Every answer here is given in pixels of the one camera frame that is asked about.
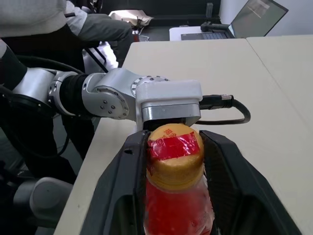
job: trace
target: person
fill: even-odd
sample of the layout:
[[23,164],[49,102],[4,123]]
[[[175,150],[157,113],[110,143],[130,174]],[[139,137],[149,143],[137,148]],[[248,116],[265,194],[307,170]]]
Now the person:
[[[65,18],[64,14],[76,16]],[[66,0],[1,0],[0,38],[48,34],[68,24],[82,41],[109,42],[122,67],[133,42],[131,25],[105,14],[87,14]]]
[[133,42],[131,25],[124,21],[112,20],[106,14],[87,14],[71,1],[67,1],[65,14],[75,13],[67,18],[71,31],[82,41],[109,42],[114,51],[118,66],[122,67]]

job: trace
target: laptop screen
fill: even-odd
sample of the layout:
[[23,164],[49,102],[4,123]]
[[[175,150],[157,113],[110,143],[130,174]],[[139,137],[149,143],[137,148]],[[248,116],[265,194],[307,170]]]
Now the laptop screen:
[[229,26],[235,38],[264,37],[288,12],[272,0],[249,0]]

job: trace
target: white wall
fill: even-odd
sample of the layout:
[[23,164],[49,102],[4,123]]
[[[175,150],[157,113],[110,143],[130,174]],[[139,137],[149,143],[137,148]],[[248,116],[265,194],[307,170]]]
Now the white wall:
[[[275,0],[289,12],[268,36],[313,34],[313,0]],[[221,22],[230,24],[247,0],[222,0]]]

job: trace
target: laptop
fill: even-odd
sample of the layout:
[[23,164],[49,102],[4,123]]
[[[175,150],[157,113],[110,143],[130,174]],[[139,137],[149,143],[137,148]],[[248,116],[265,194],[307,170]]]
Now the laptop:
[[264,37],[284,17],[288,9],[273,0],[249,0],[226,30],[182,34],[182,40],[214,40]]

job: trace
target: bottle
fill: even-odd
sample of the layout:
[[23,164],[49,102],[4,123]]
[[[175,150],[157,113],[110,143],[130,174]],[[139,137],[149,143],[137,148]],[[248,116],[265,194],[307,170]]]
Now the bottle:
[[201,136],[183,124],[151,133],[147,167],[147,235],[209,235],[214,213],[203,175]]

